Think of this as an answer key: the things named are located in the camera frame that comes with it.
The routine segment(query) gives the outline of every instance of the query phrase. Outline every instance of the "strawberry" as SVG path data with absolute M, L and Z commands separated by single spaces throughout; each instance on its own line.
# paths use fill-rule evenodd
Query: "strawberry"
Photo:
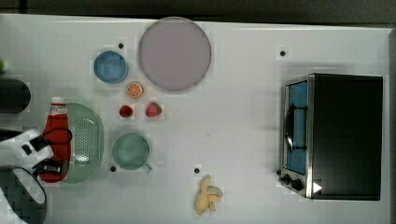
M 157 103 L 151 102 L 146 109 L 146 116 L 149 118 L 154 118 L 159 116 L 161 112 L 163 112 L 161 107 Z
M 120 109 L 120 116 L 123 118 L 131 117 L 134 111 L 128 105 L 123 105 Z

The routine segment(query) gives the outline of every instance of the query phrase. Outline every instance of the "white table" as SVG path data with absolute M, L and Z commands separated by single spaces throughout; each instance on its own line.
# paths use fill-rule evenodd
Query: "white table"
M 195 89 L 169 94 L 153 86 L 136 61 L 140 37 L 153 22 L 0 15 L 0 60 L 7 61 L 7 76 L 28 83 L 33 96 L 19 115 L 1 115 L 1 128 L 42 130 L 55 95 L 84 102 L 105 126 L 103 161 L 91 179 L 43 183 L 46 223 L 389 223 L 388 29 L 197 22 L 212 45 L 211 67 Z M 93 74 L 93 59 L 105 49 L 130 65 L 120 84 Z M 380 202 L 307 201 L 277 183 L 280 87 L 311 72 L 384 77 Z M 147 90 L 137 101 L 125 93 L 133 80 Z M 144 119 L 150 99 L 164 106 L 163 119 Z M 120 119 L 122 104 L 134 105 L 134 119 Z M 153 143 L 153 171 L 111 173 L 114 139 L 133 130 Z M 224 197 L 216 213 L 198 217 L 193 200 L 205 174 Z

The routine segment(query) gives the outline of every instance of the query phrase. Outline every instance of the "red bottle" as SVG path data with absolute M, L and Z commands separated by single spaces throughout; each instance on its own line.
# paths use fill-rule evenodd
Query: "red bottle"
M 52 148 L 52 159 L 54 161 L 70 162 L 71 146 L 68 140 L 71 136 L 67 131 L 68 128 L 69 124 L 64 98 L 52 97 L 47 126 L 43 135 L 49 141 L 50 147 Z M 45 182 L 54 183 L 63 180 L 66 175 L 67 172 L 62 175 L 47 173 L 40 174 L 40 178 Z

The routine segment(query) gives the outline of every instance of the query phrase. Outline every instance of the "orange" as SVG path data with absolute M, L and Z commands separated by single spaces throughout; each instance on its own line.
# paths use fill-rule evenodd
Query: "orange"
M 137 97 L 141 96 L 144 91 L 145 91 L 145 89 L 138 82 L 133 82 L 133 83 L 129 84 L 129 86 L 127 88 L 128 95 L 132 98 L 137 98 Z

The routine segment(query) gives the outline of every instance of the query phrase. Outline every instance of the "mug handle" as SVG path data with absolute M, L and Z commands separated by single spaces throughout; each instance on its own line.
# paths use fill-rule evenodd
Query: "mug handle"
M 147 173 L 149 173 L 149 172 L 152 170 L 152 167 L 151 167 L 148 163 L 146 163 L 146 164 L 143 166 L 143 169 L 144 169 Z

